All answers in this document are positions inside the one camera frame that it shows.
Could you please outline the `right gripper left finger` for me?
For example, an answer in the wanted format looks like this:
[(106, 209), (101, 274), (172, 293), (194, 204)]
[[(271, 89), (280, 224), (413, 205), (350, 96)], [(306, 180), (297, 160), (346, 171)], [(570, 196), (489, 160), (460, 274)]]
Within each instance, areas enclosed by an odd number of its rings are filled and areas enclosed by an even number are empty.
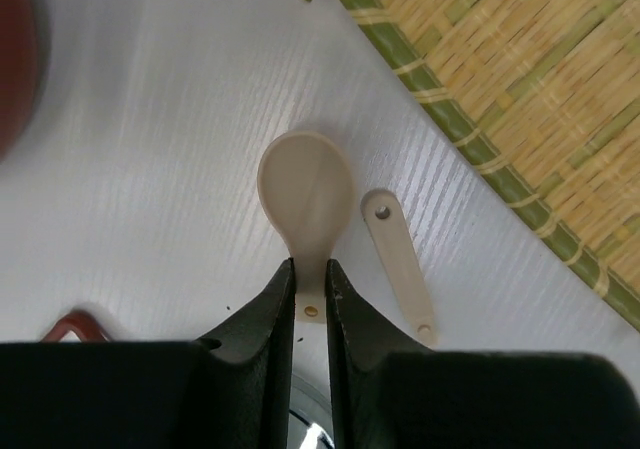
[(5, 448), (283, 448), (295, 275), (193, 341), (9, 343)]

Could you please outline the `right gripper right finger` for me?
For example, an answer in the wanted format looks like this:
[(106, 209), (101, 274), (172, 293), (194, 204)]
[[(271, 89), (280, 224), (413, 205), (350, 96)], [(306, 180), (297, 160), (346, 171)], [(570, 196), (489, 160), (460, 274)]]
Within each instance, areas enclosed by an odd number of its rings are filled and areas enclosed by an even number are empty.
[(339, 448), (624, 448), (628, 383), (586, 353), (435, 351), (326, 271)]

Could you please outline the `beige spoon handle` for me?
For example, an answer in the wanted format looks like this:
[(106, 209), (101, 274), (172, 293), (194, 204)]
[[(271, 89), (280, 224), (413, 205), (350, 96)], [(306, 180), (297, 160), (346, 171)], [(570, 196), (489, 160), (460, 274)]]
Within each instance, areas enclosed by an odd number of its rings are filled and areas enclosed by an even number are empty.
[(435, 313), (399, 200), (387, 189), (372, 189), (360, 209), (405, 320), (419, 342), (434, 346)]

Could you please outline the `beige spoon head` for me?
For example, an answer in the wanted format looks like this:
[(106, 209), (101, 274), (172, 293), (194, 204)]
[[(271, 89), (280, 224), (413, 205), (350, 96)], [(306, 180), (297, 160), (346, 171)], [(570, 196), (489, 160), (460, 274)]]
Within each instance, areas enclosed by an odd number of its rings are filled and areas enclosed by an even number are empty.
[(257, 191), (266, 217), (293, 260), (296, 318), (322, 324), (326, 321), (327, 263), (355, 206), (350, 164), (326, 136), (289, 132), (272, 141), (263, 153)]

